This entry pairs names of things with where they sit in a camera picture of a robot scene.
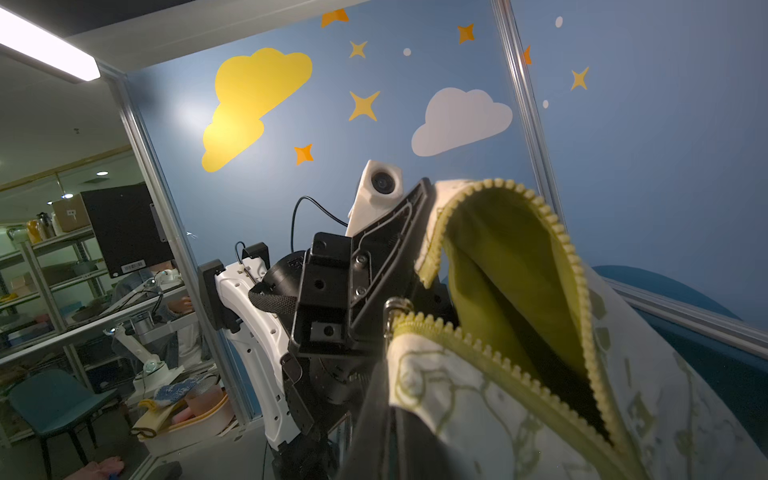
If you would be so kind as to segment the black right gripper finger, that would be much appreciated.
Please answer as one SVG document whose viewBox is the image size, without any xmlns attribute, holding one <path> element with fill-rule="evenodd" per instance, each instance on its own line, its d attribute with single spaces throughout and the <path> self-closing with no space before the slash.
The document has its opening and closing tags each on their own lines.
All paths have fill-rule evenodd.
<svg viewBox="0 0 768 480">
<path fill-rule="evenodd" d="M 389 377 L 385 361 L 373 369 L 350 447 L 337 479 L 396 479 L 397 453 L 393 437 L 393 408 L 389 404 Z"/>
</svg>

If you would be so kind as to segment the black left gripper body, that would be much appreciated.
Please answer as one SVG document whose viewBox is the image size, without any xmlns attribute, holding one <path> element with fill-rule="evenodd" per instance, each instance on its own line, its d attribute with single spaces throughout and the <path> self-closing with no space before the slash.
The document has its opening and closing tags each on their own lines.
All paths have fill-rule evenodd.
<svg viewBox="0 0 768 480">
<path fill-rule="evenodd" d="M 357 407 L 384 351 L 387 300 L 455 322 L 448 288 L 424 286 L 415 266 L 431 208 L 437 200 L 426 178 L 382 218 L 351 237 L 320 232 L 298 264 L 297 290 L 262 281 L 249 292 L 257 309 L 288 322 L 281 369 L 290 414 L 321 420 Z"/>
</svg>

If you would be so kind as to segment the cream green printed jacket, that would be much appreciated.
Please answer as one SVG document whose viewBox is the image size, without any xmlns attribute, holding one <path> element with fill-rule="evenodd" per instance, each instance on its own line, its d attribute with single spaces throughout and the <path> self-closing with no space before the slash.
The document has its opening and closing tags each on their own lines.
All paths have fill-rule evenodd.
<svg viewBox="0 0 768 480">
<path fill-rule="evenodd" d="M 545 200 L 436 185 L 415 273 L 457 313 L 398 315 L 389 403 L 440 479 L 763 479 L 767 459 L 695 368 L 577 255 Z"/>
</svg>

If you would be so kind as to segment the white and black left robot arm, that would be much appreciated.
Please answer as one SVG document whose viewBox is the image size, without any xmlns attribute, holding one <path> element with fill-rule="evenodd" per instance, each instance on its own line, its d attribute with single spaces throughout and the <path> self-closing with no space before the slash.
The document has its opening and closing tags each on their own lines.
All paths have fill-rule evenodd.
<svg viewBox="0 0 768 480">
<path fill-rule="evenodd" d="M 261 406 L 270 446 L 318 444 L 363 403 L 396 319 L 454 317 L 445 286 L 425 284 L 429 242 L 462 181 L 377 181 L 355 199 L 346 235 L 319 232 L 272 261 L 262 243 L 198 270 L 205 312 L 227 335 Z"/>
</svg>

